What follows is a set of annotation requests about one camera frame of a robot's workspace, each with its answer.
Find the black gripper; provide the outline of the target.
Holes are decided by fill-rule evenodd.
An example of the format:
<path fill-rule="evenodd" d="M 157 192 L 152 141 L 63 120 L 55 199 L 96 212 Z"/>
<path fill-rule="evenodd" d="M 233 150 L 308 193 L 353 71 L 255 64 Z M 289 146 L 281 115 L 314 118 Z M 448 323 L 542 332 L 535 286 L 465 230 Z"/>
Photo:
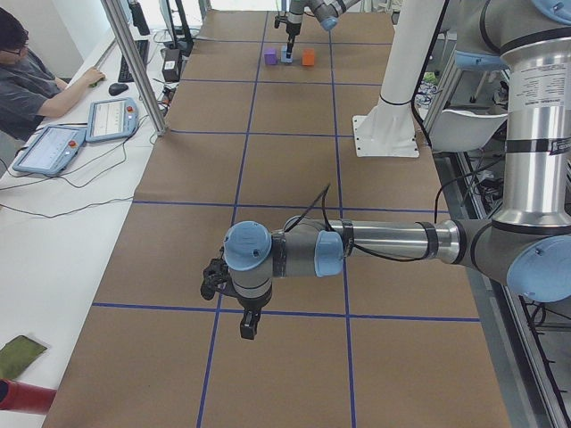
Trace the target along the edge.
<path fill-rule="evenodd" d="M 244 308 L 240 322 L 240 335 L 242 339 L 254 340 L 257 334 L 258 324 L 261 319 L 261 310 L 270 302 L 271 294 L 264 293 L 256 298 L 238 296 L 238 303 Z"/>

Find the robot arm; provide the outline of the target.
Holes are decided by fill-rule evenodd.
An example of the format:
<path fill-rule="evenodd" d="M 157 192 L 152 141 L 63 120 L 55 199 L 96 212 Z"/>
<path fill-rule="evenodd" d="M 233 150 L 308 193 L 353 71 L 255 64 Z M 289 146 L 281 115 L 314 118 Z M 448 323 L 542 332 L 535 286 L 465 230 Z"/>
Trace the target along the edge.
<path fill-rule="evenodd" d="M 334 276 L 352 254 L 473 268 L 539 302 L 570 294 L 570 4 L 464 1 L 455 62 L 465 70 L 508 70 L 509 101 L 501 209 L 488 220 L 386 223 L 290 218 L 269 231 L 243 221 L 226 233 L 203 272 L 202 296 L 243 307 L 240 334 L 253 339 L 272 282 Z"/>
<path fill-rule="evenodd" d="M 276 29 L 281 22 L 285 23 L 285 29 L 288 35 L 285 57 L 288 60 L 292 58 L 295 38 L 301 33 L 302 17 L 304 16 L 306 8 L 310 9 L 322 29 L 330 31 L 337 24 L 339 17 L 359 1 L 360 0 L 336 0 L 329 4 L 322 0 L 291 1 L 288 12 L 284 16 L 277 16 L 275 18 Z"/>

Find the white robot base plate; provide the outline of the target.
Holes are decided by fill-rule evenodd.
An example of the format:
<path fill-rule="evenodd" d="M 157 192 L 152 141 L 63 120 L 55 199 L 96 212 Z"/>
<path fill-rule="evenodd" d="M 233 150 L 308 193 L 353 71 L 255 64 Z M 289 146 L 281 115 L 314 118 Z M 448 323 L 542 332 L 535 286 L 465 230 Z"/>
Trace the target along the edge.
<path fill-rule="evenodd" d="M 404 118 L 383 115 L 352 117 L 358 157 L 417 158 L 416 130 L 410 114 Z"/>

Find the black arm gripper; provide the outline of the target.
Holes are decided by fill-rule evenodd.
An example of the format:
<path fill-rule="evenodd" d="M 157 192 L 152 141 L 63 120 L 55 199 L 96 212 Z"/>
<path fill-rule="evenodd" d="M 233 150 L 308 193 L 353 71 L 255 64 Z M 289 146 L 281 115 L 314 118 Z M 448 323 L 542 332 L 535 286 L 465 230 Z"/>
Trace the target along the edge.
<path fill-rule="evenodd" d="M 288 39 L 286 43 L 286 56 L 291 57 L 294 49 L 295 37 L 300 35 L 300 24 L 287 22 L 286 33 L 288 34 Z"/>

